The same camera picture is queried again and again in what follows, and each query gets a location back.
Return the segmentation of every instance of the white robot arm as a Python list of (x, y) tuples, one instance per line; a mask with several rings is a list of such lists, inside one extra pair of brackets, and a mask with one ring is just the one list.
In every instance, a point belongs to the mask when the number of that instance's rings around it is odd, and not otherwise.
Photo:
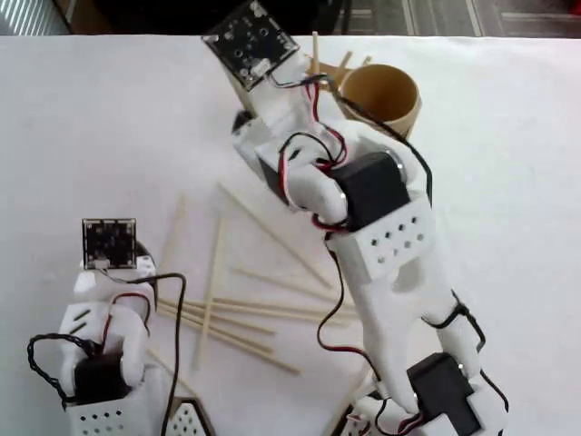
[[(251, 35), (266, 12), (257, 2), (250, 2), (253, 12), (244, 7), (202, 38), (249, 111), (235, 123), (234, 147), (292, 210), (313, 213), (313, 222), (329, 231), (326, 244), (349, 286), (375, 372), (375, 392), (353, 402), (355, 424), (348, 420), (335, 434), (501, 434), (507, 401), (481, 371), (484, 335), (445, 277), (431, 189), (413, 188), (419, 159), (425, 162), (405, 138), (347, 120), (340, 106), (353, 103), (328, 76), (304, 74), (308, 61), (280, 29), (277, 38), (292, 53), (275, 64), (278, 58), (261, 51), (260, 36)], [(251, 30), (239, 34), (240, 22)], [(236, 46), (249, 51), (239, 57), (254, 65), (250, 74), (232, 68)], [(409, 330), (417, 320), (438, 329), (443, 352), (407, 369)]]

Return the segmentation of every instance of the cup rim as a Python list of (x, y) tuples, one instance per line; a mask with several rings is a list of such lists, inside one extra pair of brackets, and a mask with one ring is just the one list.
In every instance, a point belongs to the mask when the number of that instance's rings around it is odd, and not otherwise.
[[(341, 81), (341, 85), (340, 85), (340, 87), (339, 87), (339, 94), (340, 94), (340, 96), (341, 96), (341, 97), (345, 97), (345, 95), (343, 94), (343, 86), (344, 86), (344, 84), (345, 84), (345, 83), (347, 83), (347, 82), (348, 82), (348, 80), (349, 80), (350, 76), (351, 76), (353, 73), (355, 73), (355, 72), (357, 72), (357, 71), (360, 71), (360, 70), (362, 70), (362, 69), (364, 69), (364, 68), (369, 68), (369, 67), (371, 67), (371, 66), (382, 66), (382, 67), (387, 67), (387, 68), (389, 68), (389, 69), (391, 69), (391, 70), (397, 70), (397, 71), (399, 71), (400, 73), (403, 73), (403, 74), (404, 74), (404, 75), (405, 75), (405, 76), (406, 76), (406, 77), (407, 77), (407, 78), (408, 78), (408, 79), (411, 81), (411, 83), (413, 83), (413, 85), (414, 85), (414, 89), (415, 89), (415, 91), (416, 91), (416, 100), (415, 100), (415, 102), (414, 102), (413, 106), (411, 106), (411, 109), (410, 109), (410, 110), (409, 110), (409, 111), (408, 111), (408, 112), (407, 112), (405, 115), (401, 116), (400, 118), (396, 118), (396, 119), (394, 119), (394, 120), (381, 121), (381, 122), (382, 122), (383, 124), (387, 124), (387, 123), (394, 124), (394, 123), (400, 122), (401, 120), (404, 120), (406, 117), (408, 117), (408, 116), (409, 116), (409, 114), (412, 114), (413, 112), (415, 112), (415, 111), (416, 111), (416, 109), (418, 108), (418, 106), (421, 104), (421, 96), (419, 95), (419, 88), (418, 88), (418, 84), (416, 83), (416, 81), (415, 81), (415, 80), (414, 80), (414, 79), (413, 79), (413, 78), (412, 78), (412, 77), (411, 77), (411, 76), (410, 76), (408, 73), (406, 73), (405, 71), (403, 71), (403, 70), (402, 70), (402, 69), (400, 69), (400, 68), (397, 68), (396, 66), (389, 65), (389, 64), (367, 64), (367, 65), (362, 65), (362, 66), (359, 66), (359, 67), (357, 67), (357, 68), (353, 68), (353, 69), (352, 69), (352, 70), (350, 70), (350, 71), (349, 71), (347, 74), (345, 74), (345, 77), (343, 77), (343, 80)], [(357, 118), (363, 118), (361, 115), (357, 114), (355, 111), (353, 111), (353, 110), (352, 110), (350, 107), (348, 107), (347, 105), (344, 105), (344, 107), (345, 107), (345, 109), (347, 109), (347, 111), (348, 111), (350, 114), (352, 114), (352, 115), (356, 116)]]

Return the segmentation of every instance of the white table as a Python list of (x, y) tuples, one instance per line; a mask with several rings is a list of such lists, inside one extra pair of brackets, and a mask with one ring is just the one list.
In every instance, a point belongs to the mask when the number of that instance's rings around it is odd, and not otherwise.
[[(299, 41), (308, 46), (309, 40)], [(581, 269), (579, 118), (581, 42), (321, 38), (322, 60), (372, 55), (419, 83), (424, 107), (413, 143), (435, 174), (435, 211), (449, 273), (488, 336), (487, 372), (512, 404), (507, 435), (576, 434)], [(230, 222), (228, 263), (303, 277), (299, 265), (215, 188), (223, 180), (334, 279), (320, 235), (285, 213), (230, 148), (239, 104), (218, 62), (195, 37), (0, 39), (0, 433), (67, 434), (55, 393), (32, 374), (25, 344), (58, 328), (80, 255), (80, 219), (134, 216), (154, 255), (177, 199), (189, 198), (172, 269), (200, 297), (219, 211)], [(226, 295), (301, 300), (227, 274)], [(320, 434), (360, 366), (317, 348), (311, 324), (256, 319), (279, 329), (277, 355), (292, 377), (218, 342), (199, 373), (193, 333), (183, 376), (220, 435)], [(172, 358), (172, 327), (153, 326)], [(359, 327), (334, 330), (356, 341)], [(415, 335), (410, 359), (428, 353)], [(40, 348), (47, 369), (56, 348)]]

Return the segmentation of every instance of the black circuit board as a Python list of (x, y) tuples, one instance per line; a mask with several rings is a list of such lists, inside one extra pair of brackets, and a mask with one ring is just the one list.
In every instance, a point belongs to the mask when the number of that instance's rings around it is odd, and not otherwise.
[(202, 40), (246, 91), (299, 50), (255, 0), (237, 8)]
[(133, 218), (84, 219), (83, 259), (85, 270), (135, 268), (136, 221)]

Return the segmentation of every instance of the brown cup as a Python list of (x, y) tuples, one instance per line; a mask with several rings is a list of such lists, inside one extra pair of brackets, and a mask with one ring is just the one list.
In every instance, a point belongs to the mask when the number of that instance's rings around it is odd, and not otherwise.
[[(369, 64), (351, 70), (341, 83), (340, 93), (399, 134), (411, 135), (421, 108), (421, 98), (414, 80), (398, 68)], [(345, 106), (344, 110), (348, 118), (377, 128), (350, 108)]]

